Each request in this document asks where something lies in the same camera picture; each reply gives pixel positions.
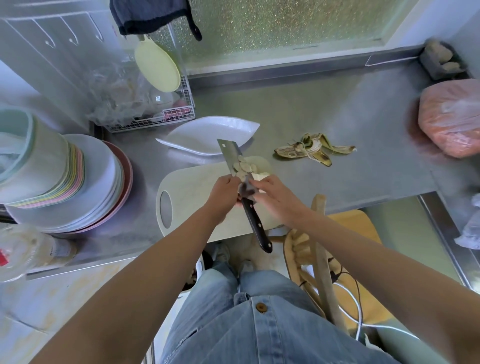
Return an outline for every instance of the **banana peel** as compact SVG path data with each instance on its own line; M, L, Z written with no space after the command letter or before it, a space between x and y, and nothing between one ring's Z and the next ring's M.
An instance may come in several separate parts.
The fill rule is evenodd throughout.
M304 134L299 142L275 149L275 153L283 158L309 157L330 167L330 157L322 151L322 147L331 150L333 153L350 154L356 148L354 146L334 146L330 143L325 134Z

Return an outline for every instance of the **frosted glass window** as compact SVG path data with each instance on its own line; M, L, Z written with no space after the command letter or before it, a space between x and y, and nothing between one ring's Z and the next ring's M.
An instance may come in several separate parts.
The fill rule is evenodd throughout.
M184 18L173 23L188 63L239 53L305 47L334 41L378 40L409 0L191 0L203 35L197 42ZM168 31L153 36L169 42Z

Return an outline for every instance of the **white hook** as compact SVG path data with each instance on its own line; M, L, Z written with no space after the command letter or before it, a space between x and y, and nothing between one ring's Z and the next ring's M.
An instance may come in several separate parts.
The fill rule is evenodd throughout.
M90 20L92 21L92 24L95 27L95 30L97 32L97 34L95 34L95 38L97 38L100 42L103 42L102 32L100 32L100 29L96 25L95 20L93 20L93 18L92 18L92 15L89 12L87 14L88 14L88 17L90 18Z
M65 21L65 19L63 18L63 16L60 17L60 19L63 21L63 23L67 26L68 30L70 30L70 33L72 33L73 37L75 38L75 40L73 40L72 38L68 38L69 42L70 43L73 43L74 45L78 46L78 38L77 38L77 35L75 34L75 32L72 30L72 28L70 28L70 26L68 25L68 23Z
M50 41L46 40L45 44L51 46L52 48L56 48L57 46L55 45L55 42L53 41L52 37L48 35L48 33L41 27L39 23L35 19L32 19L32 21L40 28L40 30L45 33L45 35L50 39Z

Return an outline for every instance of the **stainless steel countertop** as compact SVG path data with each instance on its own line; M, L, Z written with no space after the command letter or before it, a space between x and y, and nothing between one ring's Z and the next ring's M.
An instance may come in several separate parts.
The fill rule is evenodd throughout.
M437 191L461 230L474 211L469 199L478 191L480 158L446 157L419 131L418 99L431 83L412 61L206 88L193 96L197 118L225 115L260 123L243 154L267 158L306 204L323 193L330 214ZM132 161L130 198L107 223L75 237L80 252L69 266L32 278L135 257L162 237L155 215L162 179L174 170L223 161L221 155L195 156L155 140L178 126L108 135ZM355 145L357 151L333 156L329 168L307 158L274 157L275 148L306 132L324 133L334 145Z

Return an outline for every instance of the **knife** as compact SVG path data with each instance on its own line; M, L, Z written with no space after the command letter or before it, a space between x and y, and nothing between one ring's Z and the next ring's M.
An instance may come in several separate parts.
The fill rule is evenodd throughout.
M217 139L217 141L220 145L220 150L222 151L223 157L225 158L225 161L227 161L230 173L234 176L237 171L235 171L235 168L233 168L233 164L239 162L239 156L242 155L239 146L237 143L230 140ZM241 203L245 213L247 214L248 222L250 223L258 242L260 243L260 247L265 252L271 253L273 250L272 243L268 239L262 222L260 221L255 208L253 207L255 202L252 200L252 195L258 190L250 183L250 179L253 179L253 176L251 173L247 173L245 181L242 181L243 183L240 185L239 193L241 196Z

